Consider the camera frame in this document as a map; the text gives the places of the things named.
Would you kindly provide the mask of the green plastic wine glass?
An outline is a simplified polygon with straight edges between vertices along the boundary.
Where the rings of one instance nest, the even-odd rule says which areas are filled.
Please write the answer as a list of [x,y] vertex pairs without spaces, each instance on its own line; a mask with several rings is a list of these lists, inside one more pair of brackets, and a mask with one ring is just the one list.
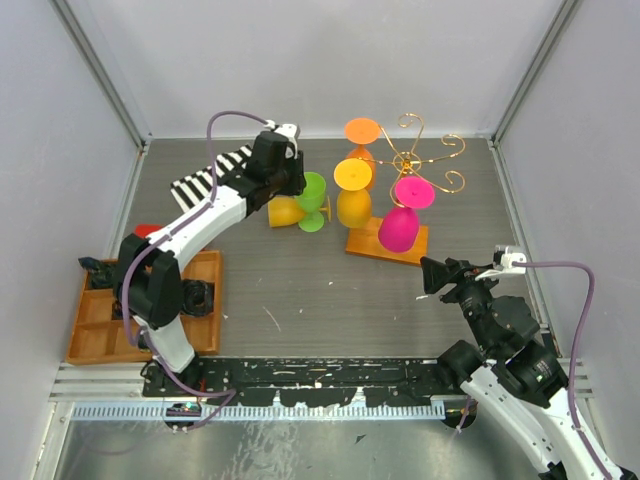
[[322,175],[316,172],[305,172],[306,186],[302,193],[295,197],[298,206],[305,213],[298,222],[301,230],[307,233],[315,233],[321,230],[325,220],[321,209],[326,198],[326,181]]

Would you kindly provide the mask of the magenta plastic wine glass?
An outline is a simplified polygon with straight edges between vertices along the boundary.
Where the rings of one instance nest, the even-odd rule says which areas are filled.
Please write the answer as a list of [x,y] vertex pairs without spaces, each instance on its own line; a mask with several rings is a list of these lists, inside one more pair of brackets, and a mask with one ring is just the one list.
[[394,207],[383,218],[378,240],[394,253],[409,251],[418,236],[420,218],[418,212],[429,208],[435,201],[435,190],[426,180],[417,176],[405,176],[392,188]]

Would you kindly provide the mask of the yellow-orange plastic wine glass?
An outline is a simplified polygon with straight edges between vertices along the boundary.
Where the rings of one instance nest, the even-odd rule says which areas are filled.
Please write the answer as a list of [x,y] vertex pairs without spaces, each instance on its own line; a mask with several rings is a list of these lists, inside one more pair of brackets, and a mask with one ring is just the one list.
[[364,160],[347,158],[334,170],[334,180],[340,188],[337,197],[337,216],[350,229],[366,225],[372,215],[372,200],[367,187],[373,178]]

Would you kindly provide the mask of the gold wire wine glass rack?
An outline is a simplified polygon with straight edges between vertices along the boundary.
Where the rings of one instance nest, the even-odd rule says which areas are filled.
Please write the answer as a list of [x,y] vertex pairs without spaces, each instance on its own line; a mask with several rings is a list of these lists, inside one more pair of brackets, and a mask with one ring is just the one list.
[[[466,186],[466,179],[458,171],[446,171],[447,184],[441,186],[425,178],[421,170],[427,164],[460,156],[466,150],[465,140],[446,134],[440,142],[453,151],[423,159],[416,152],[420,136],[410,149],[402,151],[386,129],[370,118],[348,121],[344,133],[355,148],[336,165],[333,178],[339,188],[337,217],[348,230],[345,252],[418,266],[427,254],[429,240],[429,228],[421,223],[419,213],[433,205],[438,192],[454,195]],[[377,168],[384,165],[396,172],[388,190],[392,207],[385,216],[377,217],[373,214],[372,190]]]

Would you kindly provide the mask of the orange plastic wine glass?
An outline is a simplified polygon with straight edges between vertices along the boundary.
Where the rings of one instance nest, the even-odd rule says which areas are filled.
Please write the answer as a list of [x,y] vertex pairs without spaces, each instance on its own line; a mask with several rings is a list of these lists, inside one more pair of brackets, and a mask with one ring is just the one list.
[[375,142],[380,136],[380,128],[377,122],[365,117],[354,118],[345,125],[344,133],[346,138],[355,145],[347,157],[361,159],[372,171],[375,171],[375,162],[367,146]]

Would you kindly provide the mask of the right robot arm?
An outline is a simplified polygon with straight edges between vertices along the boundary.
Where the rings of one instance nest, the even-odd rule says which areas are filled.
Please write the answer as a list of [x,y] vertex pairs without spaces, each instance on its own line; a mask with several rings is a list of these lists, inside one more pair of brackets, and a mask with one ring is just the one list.
[[541,479],[635,478],[609,458],[576,406],[577,358],[563,367],[537,340],[540,324],[526,301],[491,293],[500,278],[523,275],[536,263],[500,246],[485,266],[428,257],[420,265],[425,294],[458,305],[475,338],[440,355],[444,390],[464,392],[498,421]]

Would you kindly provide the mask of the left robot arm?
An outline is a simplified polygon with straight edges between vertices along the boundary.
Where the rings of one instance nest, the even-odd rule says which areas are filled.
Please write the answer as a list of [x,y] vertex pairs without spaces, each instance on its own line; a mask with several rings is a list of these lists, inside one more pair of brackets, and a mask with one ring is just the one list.
[[187,339],[180,311],[181,274],[205,246],[259,210],[276,195],[296,196],[306,186],[299,128],[282,124],[261,132],[242,165],[220,159],[215,192],[146,238],[127,236],[120,245],[114,295],[123,318],[133,316],[147,336],[154,357],[164,361],[165,385],[178,396],[194,393],[200,372],[192,366],[195,350]]

